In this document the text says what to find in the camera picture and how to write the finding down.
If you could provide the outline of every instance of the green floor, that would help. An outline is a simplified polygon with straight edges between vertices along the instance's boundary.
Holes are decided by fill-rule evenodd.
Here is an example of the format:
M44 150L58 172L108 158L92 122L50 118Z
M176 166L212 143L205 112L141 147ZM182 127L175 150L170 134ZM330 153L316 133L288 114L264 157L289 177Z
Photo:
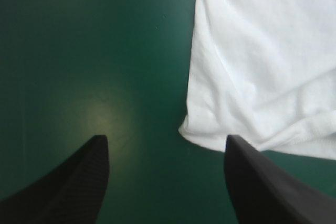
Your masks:
M236 224L223 154L183 140L195 0L0 0L0 198L106 134L98 223ZM336 196L336 162L267 153Z

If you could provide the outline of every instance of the green table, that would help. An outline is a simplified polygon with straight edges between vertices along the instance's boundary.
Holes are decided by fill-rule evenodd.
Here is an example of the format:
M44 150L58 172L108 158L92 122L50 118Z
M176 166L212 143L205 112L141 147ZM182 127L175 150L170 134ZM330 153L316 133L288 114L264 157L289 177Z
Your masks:
M177 132L195 0L0 3L0 198L106 134L111 177L98 223L237 223L223 154ZM336 162L267 155L336 196Z

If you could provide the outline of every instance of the white cloth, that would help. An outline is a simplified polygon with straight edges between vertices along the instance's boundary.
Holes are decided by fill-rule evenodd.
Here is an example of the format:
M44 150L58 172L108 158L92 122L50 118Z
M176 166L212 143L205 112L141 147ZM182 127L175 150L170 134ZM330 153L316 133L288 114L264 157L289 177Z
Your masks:
M336 159L336 0L196 0L180 133Z

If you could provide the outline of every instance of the white t-shirt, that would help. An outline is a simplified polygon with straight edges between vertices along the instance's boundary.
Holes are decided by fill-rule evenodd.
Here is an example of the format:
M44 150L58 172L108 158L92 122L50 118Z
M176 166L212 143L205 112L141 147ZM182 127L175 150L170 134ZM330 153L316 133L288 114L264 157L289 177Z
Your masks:
M336 159L336 0L196 0L180 133Z

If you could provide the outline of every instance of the white fabric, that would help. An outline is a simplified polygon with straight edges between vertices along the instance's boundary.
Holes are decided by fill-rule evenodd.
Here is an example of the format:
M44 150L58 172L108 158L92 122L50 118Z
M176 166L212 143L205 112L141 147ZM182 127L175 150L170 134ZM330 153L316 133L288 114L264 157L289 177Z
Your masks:
M336 0L196 0L180 133L336 159Z

